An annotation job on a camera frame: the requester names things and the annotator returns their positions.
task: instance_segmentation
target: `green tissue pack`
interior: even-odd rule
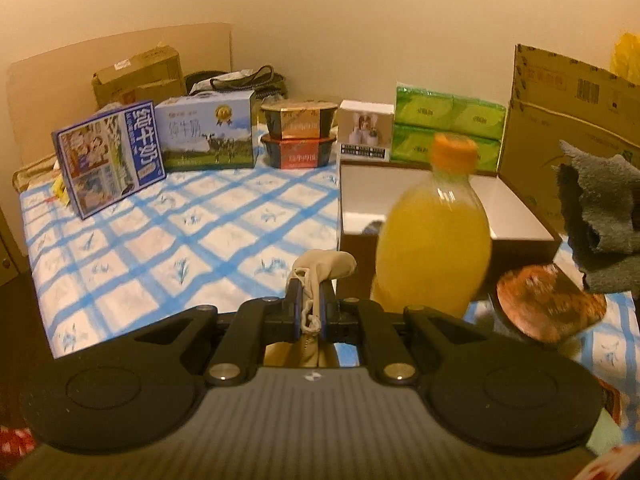
[[[506,110],[499,104],[404,84],[396,87],[397,124],[500,141],[505,116]]]
[[[391,160],[402,162],[429,162],[429,150],[439,130],[394,124]],[[478,145],[478,165],[483,171],[496,171],[500,156],[500,140],[467,136]]]

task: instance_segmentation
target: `bed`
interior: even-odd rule
[[[50,184],[20,195],[40,313],[54,357],[130,332],[198,304],[235,311],[281,296],[293,261],[337,246],[335,166],[279,171],[171,173],[80,221]],[[568,246],[556,260],[571,267]],[[570,357],[622,393],[625,442],[640,441],[640,333],[629,294],[607,297],[606,318]],[[471,304],[466,320],[491,309]],[[338,350],[343,365],[353,349]]]

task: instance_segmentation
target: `brown cardboard box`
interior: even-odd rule
[[[340,161],[339,247],[351,253],[358,266],[352,276],[338,280],[339,298],[369,297],[378,243],[372,222],[385,221],[402,193],[428,177],[428,169],[424,164]],[[500,174],[481,172],[470,182],[487,213],[492,236],[491,261],[478,295],[483,298],[507,270],[551,263],[561,239]]]
[[[640,168],[640,87],[601,68],[518,45],[499,172],[564,232],[559,140]]]
[[[186,94],[178,51],[159,46],[119,61],[95,73],[92,80],[98,108],[119,101],[151,99],[160,104]]]

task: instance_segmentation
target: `blue milk box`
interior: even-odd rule
[[[254,91],[200,92],[156,106],[167,171],[252,168]]]
[[[152,101],[51,135],[69,199],[83,220],[166,177]]]

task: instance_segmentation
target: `wooden cabinet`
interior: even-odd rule
[[[4,246],[2,238],[0,238],[0,286],[14,279],[17,275],[18,269],[15,268],[14,262],[9,256],[9,251]]]
[[[20,271],[17,269],[15,261],[22,255],[18,253],[18,247],[4,220],[2,210],[0,210],[0,286],[19,274]]]

